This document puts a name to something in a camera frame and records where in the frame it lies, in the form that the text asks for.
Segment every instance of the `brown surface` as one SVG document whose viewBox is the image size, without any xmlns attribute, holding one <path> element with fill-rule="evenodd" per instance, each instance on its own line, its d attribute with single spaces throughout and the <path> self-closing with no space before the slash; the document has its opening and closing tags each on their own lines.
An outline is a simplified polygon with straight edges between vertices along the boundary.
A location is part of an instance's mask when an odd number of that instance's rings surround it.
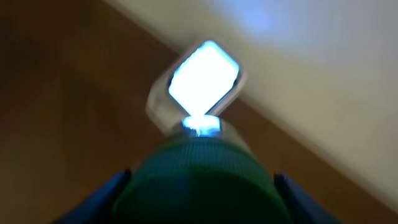
<svg viewBox="0 0 398 224">
<path fill-rule="evenodd" d="M 47 223 L 162 135 L 144 112 L 177 54 L 102 2 L 0 3 L 0 220 Z M 348 223 L 398 217 L 237 100 L 223 117 L 270 171 L 291 175 Z"/>
</svg>

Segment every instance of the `smartphone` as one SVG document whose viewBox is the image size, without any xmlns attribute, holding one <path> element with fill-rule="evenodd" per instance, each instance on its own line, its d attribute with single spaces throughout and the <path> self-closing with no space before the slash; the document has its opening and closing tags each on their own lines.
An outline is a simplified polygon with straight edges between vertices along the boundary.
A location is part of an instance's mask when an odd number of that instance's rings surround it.
<svg viewBox="0 0 398 224">
<path fill-rule="evenodd" d="M 238 78 L 238 63 L 207 40 L 174 71 L 169 94 L 189 115 L 202 116 L 234 88 Z"/>
</svg>

